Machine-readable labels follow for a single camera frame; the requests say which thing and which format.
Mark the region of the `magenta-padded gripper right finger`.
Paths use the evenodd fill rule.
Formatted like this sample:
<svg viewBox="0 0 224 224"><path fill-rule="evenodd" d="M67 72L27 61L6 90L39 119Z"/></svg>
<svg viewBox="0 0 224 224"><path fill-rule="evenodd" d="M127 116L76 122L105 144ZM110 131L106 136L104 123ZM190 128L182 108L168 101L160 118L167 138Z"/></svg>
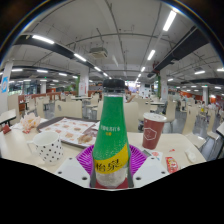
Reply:
<svg viewBox="0 0 224 224"><path fill-rule="evenodd" d="M168 175L167 169L155 156L148 156L136 146L130 146L128 186L140 188Z"/></svg>

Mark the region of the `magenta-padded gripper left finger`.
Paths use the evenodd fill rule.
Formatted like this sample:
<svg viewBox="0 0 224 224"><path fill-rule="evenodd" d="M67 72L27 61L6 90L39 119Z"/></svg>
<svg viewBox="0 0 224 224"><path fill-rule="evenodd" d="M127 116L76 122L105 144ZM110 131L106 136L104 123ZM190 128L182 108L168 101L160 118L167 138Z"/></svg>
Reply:
<svg viewBox="0 0 224 224"><path fill-rule="evenodd" d="M92 157L93 145L82 150L76 157L67 158L55 171L55 175L84 188L94 188L96 176Z"/></svg>

